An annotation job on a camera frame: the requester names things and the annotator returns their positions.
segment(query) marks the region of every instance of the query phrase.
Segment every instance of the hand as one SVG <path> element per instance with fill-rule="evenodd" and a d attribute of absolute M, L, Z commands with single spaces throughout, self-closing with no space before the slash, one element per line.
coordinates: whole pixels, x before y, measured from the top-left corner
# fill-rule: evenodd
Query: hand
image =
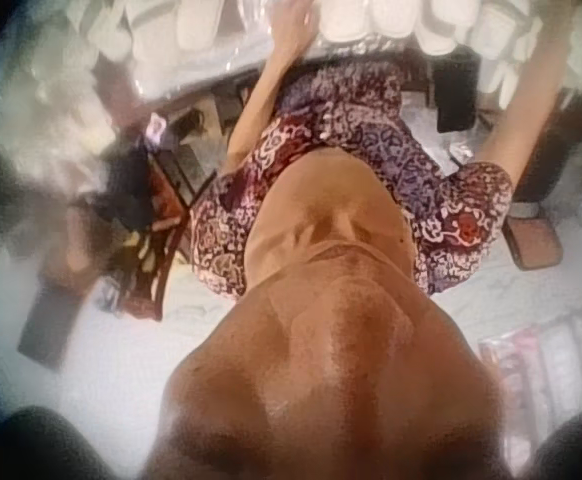
<path fill-rule="evenodd" d="M 314 0 L 279 0 L 270 12 L 275 47 L 272 59 L 289 68 L 300 58 L 318 34 L 319 14 Z"/>

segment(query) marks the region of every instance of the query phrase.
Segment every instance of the woman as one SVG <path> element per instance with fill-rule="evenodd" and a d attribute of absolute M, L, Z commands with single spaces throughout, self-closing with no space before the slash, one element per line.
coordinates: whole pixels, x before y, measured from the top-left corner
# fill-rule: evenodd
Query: woman
<path fill-rule="evenodd" d="M 400 119 L 399 66 L 358 62 L 324 68 L 278 95 L 286 72 L 315 36 L 311 3 L 290 2 L 274 12 L 276 49 L 233 133 L 223 176 L 193 215 L 196 273 L 215 292 L 236 299 L 254 287 L 247 274 L 249 253 L 273 254 L 250 236 L 267 193 L 288 166 L 329 155 L 361 160 L 379 180 L 376 188 L 382 185 L 391 194 L 408 223 L 418 286 L 432 294 L 457 285 L 475 272 L 500 232 L 553 107 L 566 44 L 549 48 L 557 32 L 550 25 L 545 29 L 545 44 L 477 162 L 443 178 Z M 298 26 L 286 21 L 293 9 L 305 15 Z M 327 165 L 319 170 L 321 177 L 335 172 Z M 358 188 L 350 187 L 355 195 Z"/>
<path fill-rule="evenodd" d="M 316 34 L 311 4 L 276 4 L 275 49 L 194 213 L 196 272 L 240 301 L 173 374 L 146 474 L 508 478 L 497 389 L 427 294 L 498 235 L 573 5 L 553 3 L 478 162 L 443 178 L 399 117 L 398 67 L 323 68 L 278 95 Z"/>

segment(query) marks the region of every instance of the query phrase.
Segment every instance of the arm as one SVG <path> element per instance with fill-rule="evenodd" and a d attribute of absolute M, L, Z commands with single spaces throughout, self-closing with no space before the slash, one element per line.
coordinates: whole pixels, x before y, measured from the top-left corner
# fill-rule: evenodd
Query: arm
<path fill-rule="evenodd" d="M 538 45 L 525 66 L 511 104 L 478 152 L 477 160 L 504 169 L 515 188 L 553 110 L 569 53 L 573 0 L 553 2 Z"/>
<path fill-rule="evenodd" d="M 240 167 L 253 150 L 271 121 L 282 79 L 291 65 L 306 51 L 317 34 L 318 15 L 312 10 L 314 0 L 285 0 L 271 12 L 274 49 L 262 75 L 238 120 L 221 174 Z"/>

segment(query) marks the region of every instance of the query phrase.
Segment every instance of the patterned dress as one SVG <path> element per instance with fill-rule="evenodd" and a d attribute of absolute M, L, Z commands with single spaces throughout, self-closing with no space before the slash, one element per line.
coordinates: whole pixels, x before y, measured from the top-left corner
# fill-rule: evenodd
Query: patterned dress
<path fill-rule="evenodd" d="M 364 161 L 402 209 L 417 249 L 414 281 L 424 292 L 441 292 L 474 273 L 502 227 L 511 180 L 488 163 L 443 177 L 400 118 L 400 85 L 393 63 L 350 62 L 284 89 L 254 151 L 194 209 L 192 262 L 200 280 L 216 293 L 244 295 L 247 238 L 267 192 L 286 167 L 323 147 Z"/>

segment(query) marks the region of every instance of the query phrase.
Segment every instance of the white shoe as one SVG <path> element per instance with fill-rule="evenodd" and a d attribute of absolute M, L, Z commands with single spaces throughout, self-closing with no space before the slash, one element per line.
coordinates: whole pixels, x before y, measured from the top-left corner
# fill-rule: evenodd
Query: white shoe
<path fill-rule="evenodd" d="M 366 0 L 321 0 L 320 7 L 320 33 L 329 42 L 354 42 L 371 33 Z"/>
<path fill-rule="evenodd" d="M 470 28 L 478 19 L 482 0 L 431 0 L 433 14 L 445 23 Z"/>
<path fill-rule="evenodd" d="M 375 31 L 391 38 L 411 35 L 420 14 L 422 0 L 371 0 Z"/>
<path fill-rule="evenodd" d="M 471 48 L 487 60 L 497 60 L 504 53 L 518 27 L 515 14 L 501 5 L 482 7 L 469 41 Z"/>
<path fill-rule="evenodd" d="M 178 45 L 185 51 L 202 51 L 213 46 L 224 0 L 181 0 L 176 20 Z"/>
<path fill-rule="evenodd" d="M 176 37 L 173 0 L 128 0 L 127 19 L 133 36 L 133 57 L 155 66 L 176 65 L 182 57 Z"/>

